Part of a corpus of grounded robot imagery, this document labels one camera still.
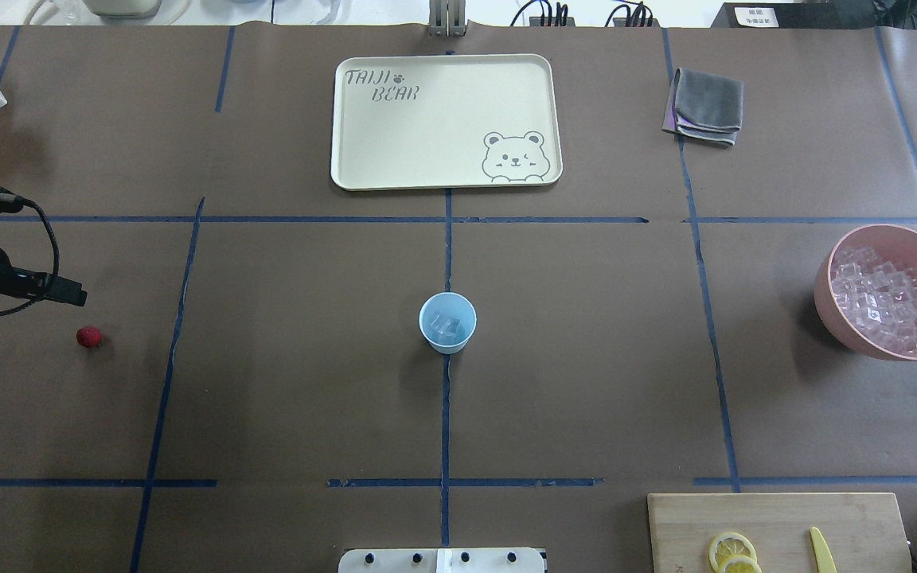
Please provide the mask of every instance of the metal clamp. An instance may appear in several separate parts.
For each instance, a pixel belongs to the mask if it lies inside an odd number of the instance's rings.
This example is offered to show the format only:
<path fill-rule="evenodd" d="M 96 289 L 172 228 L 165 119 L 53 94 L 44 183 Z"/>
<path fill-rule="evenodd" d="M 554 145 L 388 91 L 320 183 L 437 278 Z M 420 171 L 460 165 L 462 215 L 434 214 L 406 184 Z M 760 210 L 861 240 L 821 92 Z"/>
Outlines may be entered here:
<path fill-rule="evenodd" d="M 430 0 L 431 36 L 466 36 L 466 0 Z"/>

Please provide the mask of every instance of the wooden cutting board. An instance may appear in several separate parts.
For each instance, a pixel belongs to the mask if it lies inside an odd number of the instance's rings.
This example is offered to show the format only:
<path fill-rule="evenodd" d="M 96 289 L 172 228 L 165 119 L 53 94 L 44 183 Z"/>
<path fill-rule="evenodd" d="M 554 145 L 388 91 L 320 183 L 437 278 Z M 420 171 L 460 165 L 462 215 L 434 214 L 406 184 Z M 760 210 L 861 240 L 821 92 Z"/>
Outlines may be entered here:
<path fill-rule="evenodd" d="M 818 527 L 837 573 L 909 573 L 894 493 L 651 493 L 654 573 L 711 573 L 718 533 L 749 538 L 764 573 L 816 573 L 809 528 Z"/>

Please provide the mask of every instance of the red berry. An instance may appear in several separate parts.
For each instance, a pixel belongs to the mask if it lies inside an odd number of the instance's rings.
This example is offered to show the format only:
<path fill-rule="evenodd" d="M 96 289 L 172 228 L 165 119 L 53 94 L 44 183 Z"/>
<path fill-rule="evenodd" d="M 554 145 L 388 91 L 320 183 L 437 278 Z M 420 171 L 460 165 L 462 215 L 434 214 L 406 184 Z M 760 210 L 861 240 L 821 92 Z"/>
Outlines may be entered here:
<path fill-rule="evenodd" d="M 76 331 L 76 341 L 80 343 L 81 347 L 97 348 L 98 345 L 101 345 L 101 340 L 101 330 L 95 329 L 94 326 L 85 326 Z"/>

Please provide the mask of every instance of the lemon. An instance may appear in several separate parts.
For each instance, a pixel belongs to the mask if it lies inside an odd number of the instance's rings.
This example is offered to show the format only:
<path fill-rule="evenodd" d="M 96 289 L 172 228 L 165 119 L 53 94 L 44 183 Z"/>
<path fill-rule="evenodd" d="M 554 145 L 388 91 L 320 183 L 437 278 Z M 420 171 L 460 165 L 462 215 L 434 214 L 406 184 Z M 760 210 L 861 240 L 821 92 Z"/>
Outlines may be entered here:
<path fill-rule="evenodd" d="M 732 555 L 720 564 L 717 573 L 763 573 L 756 563 L 756 559 L 745 555 Z"/>
<path fill-rule="evenodd" d="M 713 537 L 713 541 L 710 541 L 709 554 L 710 569 L 714 571 L 720 571 L 720 566 L 724 565 L 724 562 L 728 561 L 728 559 L 735 557 L 735 555 L 747 557 L 752 563 L 756 563 L 756 548 L 752 547 L 752 541 L 746 536 L 742 536 L 741 533 L 735 533 L 734 531 L 728 531 Z"/>

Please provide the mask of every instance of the brown table surface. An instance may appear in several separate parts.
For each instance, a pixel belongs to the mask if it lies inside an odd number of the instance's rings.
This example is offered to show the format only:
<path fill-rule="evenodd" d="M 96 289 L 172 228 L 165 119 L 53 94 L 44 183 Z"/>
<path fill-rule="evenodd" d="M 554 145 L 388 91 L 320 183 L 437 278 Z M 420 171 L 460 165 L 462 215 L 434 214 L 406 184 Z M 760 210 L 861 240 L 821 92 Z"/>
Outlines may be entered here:
<path fill-rule="evenodd" d="M 332 184 L 338 62 L 449 50 L 550 60 L 563 177 Z M 735 148 L 659 131 L 674 66 L 745 81 Z M 0 571 L 647 571 L 647 493 L 732 490 L 894 492 L 917 552 L 917 363 L 812 305 L 849 229 L 917 229 L 917 33 L 0 28 L 0 84 L 0 185 L 90 293 L 0 318 Z M 0 246 L 50 268 L 36 218 Z"/>

